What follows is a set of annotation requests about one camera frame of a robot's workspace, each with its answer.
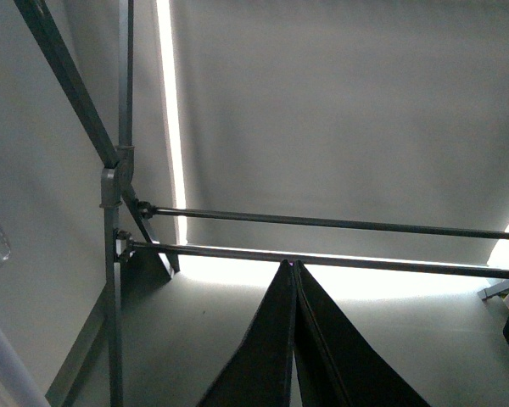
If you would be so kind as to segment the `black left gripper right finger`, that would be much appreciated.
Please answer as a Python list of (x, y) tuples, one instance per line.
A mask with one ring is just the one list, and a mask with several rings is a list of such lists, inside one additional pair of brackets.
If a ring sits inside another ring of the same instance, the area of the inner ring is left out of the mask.
[(303, 406), (427, 406), (367, 342), (316, 278), (294, 265), (295, 358)]

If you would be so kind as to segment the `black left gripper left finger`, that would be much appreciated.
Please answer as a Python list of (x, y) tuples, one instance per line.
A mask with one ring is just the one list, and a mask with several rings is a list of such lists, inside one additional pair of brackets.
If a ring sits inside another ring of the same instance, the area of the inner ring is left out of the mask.
[(234, 355), (200, 406), (288, 406), (291, 397), (297, 288), (284, 260)]

